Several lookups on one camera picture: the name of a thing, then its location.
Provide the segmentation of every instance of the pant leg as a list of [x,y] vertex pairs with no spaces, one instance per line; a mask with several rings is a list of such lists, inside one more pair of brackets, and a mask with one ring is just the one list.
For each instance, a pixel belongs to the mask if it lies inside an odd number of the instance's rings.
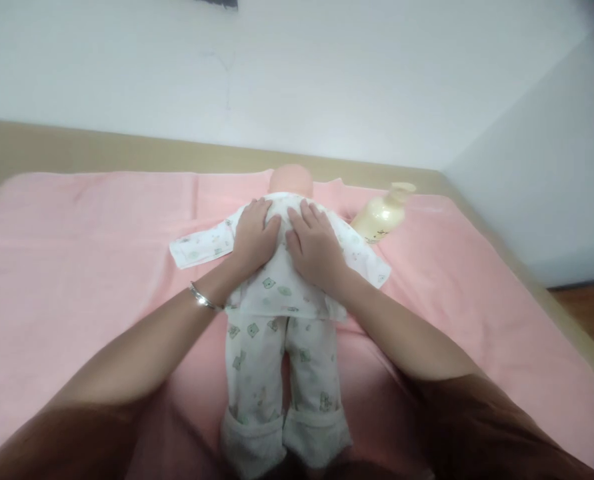
[[285,317],[228,312],[229,401],[221,424],[221,449],[244,480],[262,476],[286,454],[281,433],[285,324]]
[[285,348],[290,355],[292,402],[283,444],[308,467],[323,468],[352,445],[341,405],[334,322],[290,317]]

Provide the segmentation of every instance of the white wall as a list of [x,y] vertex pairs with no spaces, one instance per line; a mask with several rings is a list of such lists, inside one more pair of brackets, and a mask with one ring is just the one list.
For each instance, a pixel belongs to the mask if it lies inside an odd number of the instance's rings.
[[445,173],[544,284],[594,279],[594,34]]
[[0,119],[438,169],[587,0],[0,0]]

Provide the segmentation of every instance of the brown sleeve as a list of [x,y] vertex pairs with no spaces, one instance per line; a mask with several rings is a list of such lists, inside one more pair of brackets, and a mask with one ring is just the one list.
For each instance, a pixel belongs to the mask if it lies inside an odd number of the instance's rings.
[[121,479],[137,439],[124,407],[39,413],[0,448],[0,480]]
[[594,479],[494,383],[415,381],[419,438],[438,479]]

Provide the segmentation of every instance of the bottle label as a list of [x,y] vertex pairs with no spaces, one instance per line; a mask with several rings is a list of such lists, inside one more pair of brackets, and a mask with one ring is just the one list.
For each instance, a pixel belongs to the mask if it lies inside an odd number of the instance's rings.
[[382,238],[384,238],[388,233],[390,233],[390,230],[379,230],[371,237],[364,237],[364,239],[368,243],[376,243]]

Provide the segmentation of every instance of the human hand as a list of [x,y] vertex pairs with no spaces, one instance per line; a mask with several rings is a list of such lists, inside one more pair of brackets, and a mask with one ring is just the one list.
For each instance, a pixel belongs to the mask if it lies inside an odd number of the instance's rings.
[[265,225],[265,216],[270,205],[272,200],[253,199],[244,208],[237,224],[231,258],[245,278],[256,272],[274,255],[281,217],[275,215]]
[[335,286],[349,269],[330,220],[314,203],[301,201],[301,215],[288,209],[294,230],[285,239],[297,272],[328,295],[335,296]]

